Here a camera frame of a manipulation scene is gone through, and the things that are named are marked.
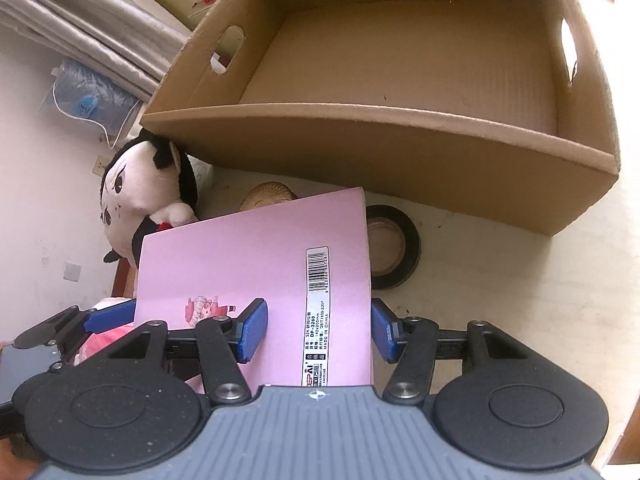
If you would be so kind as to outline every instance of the black tape roll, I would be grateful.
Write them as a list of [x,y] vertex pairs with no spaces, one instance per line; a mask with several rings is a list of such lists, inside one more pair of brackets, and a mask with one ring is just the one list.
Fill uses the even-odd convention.
[[371,229],[376,221],[397,229],[398,235],[404,239],[404,250],[398,261],[383,273],[371,273],[371,288],[373,290],[387,290],[404,283],[414,273],[420,260],[420,235],[411,219],[399,209],[390,205],[370,205],[367,207],[367,227]]

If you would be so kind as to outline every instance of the white wall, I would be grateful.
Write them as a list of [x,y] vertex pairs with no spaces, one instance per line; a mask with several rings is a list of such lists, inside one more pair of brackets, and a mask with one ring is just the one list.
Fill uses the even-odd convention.
[[[0,341],[111,294],[92,169],[113,153],[96,126],[38,111],[61,60],[0,27]],[[78,282],[63,279],[65,262],[82,266]]]

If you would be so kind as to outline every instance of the plastic bag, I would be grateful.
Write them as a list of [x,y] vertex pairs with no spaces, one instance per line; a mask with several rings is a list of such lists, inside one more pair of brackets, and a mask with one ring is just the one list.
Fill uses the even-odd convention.
[[53,102],[63,114],[98,124],[110,148],[136,121],[142,102],[111,79],[66,58],[52,88]]

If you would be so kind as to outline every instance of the box handle hole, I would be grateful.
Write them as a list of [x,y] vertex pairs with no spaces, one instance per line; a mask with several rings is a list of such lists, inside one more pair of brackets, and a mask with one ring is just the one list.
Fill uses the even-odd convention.
[[564,18],[560,29],[560,39],[562,41],[562,50],[564,51],[567,81],[571,86],[574,82],[575,74],[578,72],[578,53],[575,49],[574,36],[571,34],[569,24]]
[[244,32],[237,25],[231,25],[220,37],[216,49],[211,56],[211,69],[216,74],[223,74],[233,61],[244,43]]

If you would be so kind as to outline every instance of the open cardboard box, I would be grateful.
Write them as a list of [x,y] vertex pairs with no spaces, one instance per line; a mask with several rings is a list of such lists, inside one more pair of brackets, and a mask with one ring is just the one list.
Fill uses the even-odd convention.
[[[244,40],[227,41],[235,25]],[[219,166],[544,234],[619,170],[609,87],[577,0],[218,0],[142,123]]]

